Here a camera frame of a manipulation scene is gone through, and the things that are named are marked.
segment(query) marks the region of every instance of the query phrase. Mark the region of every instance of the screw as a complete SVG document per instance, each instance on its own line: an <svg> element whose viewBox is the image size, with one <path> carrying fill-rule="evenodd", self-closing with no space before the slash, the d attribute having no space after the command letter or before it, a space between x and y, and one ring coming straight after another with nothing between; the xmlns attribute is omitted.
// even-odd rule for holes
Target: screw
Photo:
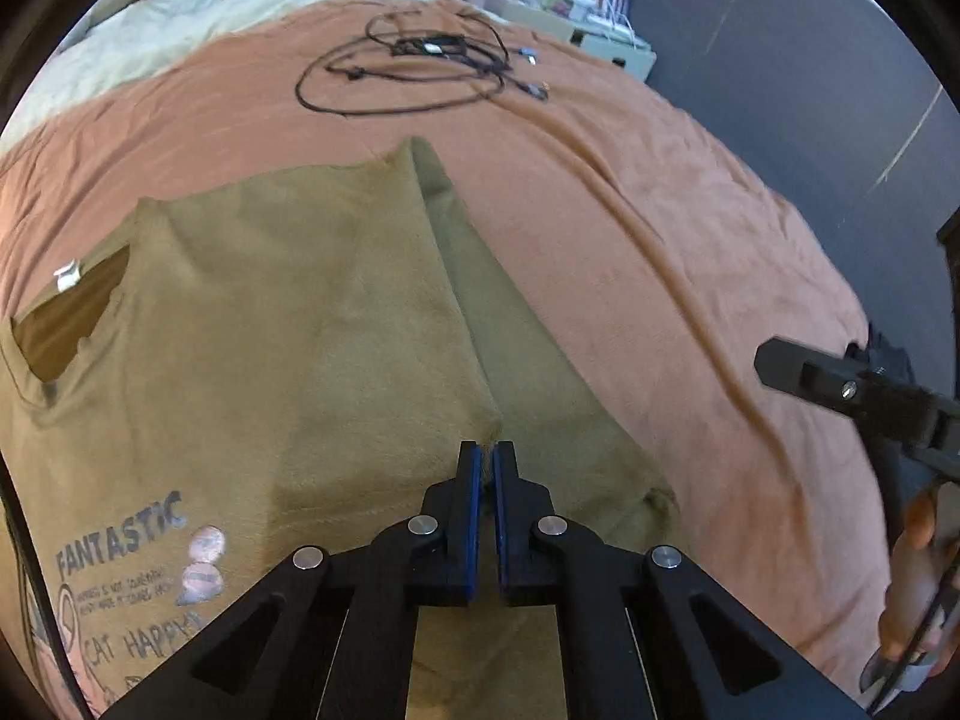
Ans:
<svg viewBox="0 0 960 720"><path fill-rule="evenodd" d="M563 517L554 517L553 514L550 514L549 517L541 517L541 520L536 524L536 528L544 536L563 536L566 533L566 520Z"/></svg>
<svg viewBox="0 0 960 720"><path fill-rule="evenodd" d="M680 550L664 544L661 547L655 547L652 552L654 563L661 568L676 568L683 561Z"/></svg>
<svg viewBox="0 0 960 720"><path fill-rule="evenodd" d="M437 520L429 514L418 514L407 523L407 530L414 536L429 536L437 530Z"/></svg>
<svg viewBox="0 0 960 720"><path fill-rule="evenodd" d="M301 547L294 552L294 565L301 571L316 568L323 562L323 551L320 547Z"/></svg>

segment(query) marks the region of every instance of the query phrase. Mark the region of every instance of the cable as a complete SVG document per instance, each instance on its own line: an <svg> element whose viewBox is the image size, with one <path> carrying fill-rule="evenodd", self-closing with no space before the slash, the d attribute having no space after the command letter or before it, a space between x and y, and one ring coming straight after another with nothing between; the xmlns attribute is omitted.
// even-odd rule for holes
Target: cable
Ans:
<svg viewBox="0 0 960 720"><path fill-rule="evenodd" d="M34 600L37 602L37 609L40 611L40 623L47 632L47 640L50 649L53 651L54 661L56 661L56 670L59 671L70 697L77 705L80 717L83 720L95 720L93 710L90 709L90 704L86 702L83 688L80 687L77 675L73 673L69 658L66 656L64 640L59 632L59 624L56 622L53 604L50 603L50 594L47 592L46 583L43 581L43 569L40 568L37 548L30 536L27 518L23 514L23 506L16 494L10 469L7 468L7 462L4 460L2 452L0 452L0 501L3 502L7 511L8 528L11 536L13 536L13 546L23 562L27 578L30 580L30 586L34 591Z"/></svg>
<svg viewBox="0 0 960 720"><path fill-rule="evenodd" d="M920 654L920 645L933 628L933 621L937 616L937 611L944 605L944 601L947 600L947 596L950 594L950 591L952 591L953 579L956 577L958 571L960 571L960 552L953 558L953 562L947 567L947 570L944 571L944 575L940 578L940 586L937 589L937 594L933 596L933 600L926 609L923 619L920 620L920 624L917 626L913 637L911 637L909 645L907 645L907 648L904 650L904 654L901 655L893 671L890 672L884 681L883 688L880 688L880 692L877 693L877 696L872 700L870 706L867 707L867 714L875 715L880 711L880 707L883 706L883 702L887 700L887 697L893 692L896 684L899 683L907 666L913 664L913 661L917 659L918 654Z"/></svg>
<svg viewBox="0 0 960 720"><path fill-rule="evenodd" d="M355 38L352 41L337 46L324 55L317 57L317 59L307 65L294 87L296 101L309 111L314 111L315 113L332 113L338 114L339 116L393 116L410 113L427 113L472 103L480 103L482 100L490 100L496 95L501 94L503 90L506 89L508 82L514 84L517 89L531 95L531 97L537 100L546 100L547 88L545 85L527 83L517 80L512 76L510 50L503 42L503 38L496 28L486 20L479 18L476 14L463 12L457 15L460 18L475 20L477 23L486 26L486 28L493 33L493 38L496 39L496 45L466 34L440 32L436 30L419 30L416 32L404 32L400 29L374 31L374 27L383 20L390 20L396 16L414 16L419 14L421 14L419 10L404 10L374 16L365 25L363 37ZM412 76L411 74L402 74L396 71L374 70L362 65L344 64L347 60L351 60L357 55L358 47L368 43L386 49L391 58L442 59L460 65L469 71L456 74L440 74L439 76ZM304 84L307 79L312 76L315 69L322 65L323 69L328 73L342 74L342 76L347 76L351 81L367 79L368 77L370 79L384 79L397 83L444 83L476 80L491 81L494 82L494 86L493 88L481 90L468 97L444 100L440 103L426 103L424 105L395 108L332 108L311 103L309 100L306 100L304 96Z"/></svg>

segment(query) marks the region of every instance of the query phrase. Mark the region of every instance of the white nightstand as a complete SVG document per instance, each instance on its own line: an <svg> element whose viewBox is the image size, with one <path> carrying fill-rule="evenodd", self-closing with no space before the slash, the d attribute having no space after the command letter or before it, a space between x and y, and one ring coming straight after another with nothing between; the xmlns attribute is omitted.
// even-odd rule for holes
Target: white nightstand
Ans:
<svg viewBox="0 0 960 720"><path fill-rule="evenodd" d="M510 22L522 23L539 32L553 35L565 43L621 66L631 76L645 81L656 62L650 44L640 38L635 44L624 35L604 30L592 23L572 22L548 10L530 7L518 0L507 0L501 14Z"/></svg>

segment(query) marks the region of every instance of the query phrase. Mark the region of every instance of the triangular cutout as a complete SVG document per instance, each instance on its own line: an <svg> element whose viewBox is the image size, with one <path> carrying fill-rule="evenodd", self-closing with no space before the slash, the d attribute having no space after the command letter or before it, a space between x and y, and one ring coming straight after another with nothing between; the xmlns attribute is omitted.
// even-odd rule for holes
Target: triangular cutout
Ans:
<svg viewBox="0 0 960 720"><path fill-rule="evenodd" d="M232 696L242 693L270 640L283 599L272 595L193 668L193 676Z"/></svg>
<svg viewBox="0 0 960 720"><path fill-rule="evenodd" d="M706 595L692 596L690 608L727 693L738 696L781 675L773 656L741 631Z"/></svg>

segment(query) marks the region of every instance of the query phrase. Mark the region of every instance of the bed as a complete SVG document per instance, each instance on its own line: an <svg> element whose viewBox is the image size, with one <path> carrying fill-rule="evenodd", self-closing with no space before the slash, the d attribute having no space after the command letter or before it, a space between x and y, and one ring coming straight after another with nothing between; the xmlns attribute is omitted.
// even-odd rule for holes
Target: bed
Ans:
<svg viewBox="0 0 960 720"><path fill-rule="evenodd" d="M456 0L144 0L48 63L0 138L0 300L22 313L139 196L342 164L424 136L472 222L569 360L678 496L694 557L844 690L889 583L877 482L848 421L765 391L774 335L866 340L851 288L797 210L613 65L515 25L541 103L516 90L438 113L301 108L304 66L377 13L480 30ZM340 103L443 89L314 79Z"/></svg>

